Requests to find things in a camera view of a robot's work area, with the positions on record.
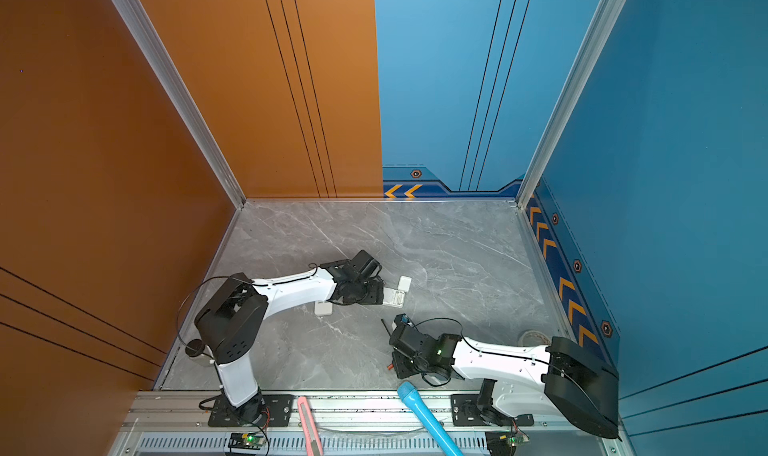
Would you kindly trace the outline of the white battery cover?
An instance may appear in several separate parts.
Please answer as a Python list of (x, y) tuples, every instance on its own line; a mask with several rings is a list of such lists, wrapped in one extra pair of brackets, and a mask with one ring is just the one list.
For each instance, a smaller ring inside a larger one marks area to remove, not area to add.
[(412, 278), (408, 276), (401, 276), (398, 283), (398, 290), (407, 293), (410, 290)]

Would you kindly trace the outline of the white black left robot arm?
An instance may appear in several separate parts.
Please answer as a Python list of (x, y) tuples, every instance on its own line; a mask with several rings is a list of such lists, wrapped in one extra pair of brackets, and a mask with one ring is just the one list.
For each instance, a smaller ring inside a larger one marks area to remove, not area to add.
[(384, 282), (380, 271), (380, 263), (361, 251), (352, 259), (281, 278), (252, 279), (243, 273), (222, 276), (221, 286), (195, 316), (199, 337), (187, 345), (190, 355), (208, 352), (213, 360), (222, 391), (214, 407), (238, 426), (263, 422), (267, 403), (252, 356), (263, 321), (314, 303), (381, 305)]

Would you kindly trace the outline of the white remote control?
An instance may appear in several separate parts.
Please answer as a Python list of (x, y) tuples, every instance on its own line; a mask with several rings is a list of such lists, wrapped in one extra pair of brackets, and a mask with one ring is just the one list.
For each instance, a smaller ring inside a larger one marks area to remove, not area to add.
[(334, 305), (331, 302), (315, 302), (314, 314), (318, 317), (330, 316), (333, 314)]

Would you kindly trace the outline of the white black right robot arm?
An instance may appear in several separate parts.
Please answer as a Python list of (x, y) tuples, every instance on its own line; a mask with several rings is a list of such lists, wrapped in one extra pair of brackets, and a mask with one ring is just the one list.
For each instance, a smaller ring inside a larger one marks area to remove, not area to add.
[(562, 416), (593, 436), (619, 437), (618, 371), (567, 338), (514, 347), (457, 334), (435, 338), (400, 325), (389, 345), (400, 379), (420, 375), (434, 386), (454, 376), (481, 381), (477, 411), (490, 425), (510, 426), (523, 415)]

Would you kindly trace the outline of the white remote with back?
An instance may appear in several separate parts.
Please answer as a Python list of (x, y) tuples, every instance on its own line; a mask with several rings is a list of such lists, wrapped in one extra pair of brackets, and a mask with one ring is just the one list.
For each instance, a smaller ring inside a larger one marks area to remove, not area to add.
[(403, 308), (405, 303), (406, 292), (385, 288), (383, 290), (382, 304), (388, 307)]

